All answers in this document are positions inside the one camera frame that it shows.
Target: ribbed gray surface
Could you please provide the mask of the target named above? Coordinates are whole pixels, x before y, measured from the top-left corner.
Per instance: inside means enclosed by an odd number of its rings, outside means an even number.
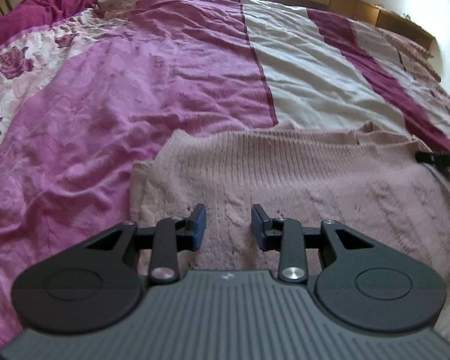
[[[308,291],[267,271],[189,271],[154,287],[119,324],[80,337],[26,331],[9,360],[448,360],[431,329],[406,337],[363,336],[324,317]]]

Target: pink sweater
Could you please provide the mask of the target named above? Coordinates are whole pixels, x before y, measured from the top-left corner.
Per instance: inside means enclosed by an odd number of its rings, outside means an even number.
[[[131,215],[154,226],[207,205],[199,252],[182,252],[188,268],[276,272],[277,252],[261,252],[250,232],[250,208],[318,227],[335,219],[435,268],[450,280],[450,183],[418,164],[421,143],[378,131],[261,130],[194,138],[176,131],[154,161],[136,163]],[[318,273],[317,253],[308,255]],[[146,269],[148,259],[140,263]]]

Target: bedspread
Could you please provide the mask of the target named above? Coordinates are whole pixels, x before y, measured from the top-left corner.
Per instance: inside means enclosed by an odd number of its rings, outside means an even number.
[[[178,128],[371,120],[450,151],[450,98],[422,62],[259,0],[24,0],[0,19],[0,346],[20,331],[13,279],[128,219],[133,161]]]

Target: white stripe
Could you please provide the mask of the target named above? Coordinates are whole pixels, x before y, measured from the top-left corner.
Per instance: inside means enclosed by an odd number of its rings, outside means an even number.
[[[307,10],[242,0],[251,46],[271,89],[279,121],[303,128],[357,128],[373,121],[407,134],[402,113],[327,45]]]

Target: metal screw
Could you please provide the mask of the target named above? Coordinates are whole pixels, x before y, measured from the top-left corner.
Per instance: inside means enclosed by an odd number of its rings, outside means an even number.
[[[282,271],[282,276],[289,280],[298,280],[305,276],[305,271],[302,268],[291,266]]]
[[[175,276],[175,271],[171,268],[161,266],[159,268],[155,268],[151,272],[151,275],[153,276],[154,279],[168,280]]]

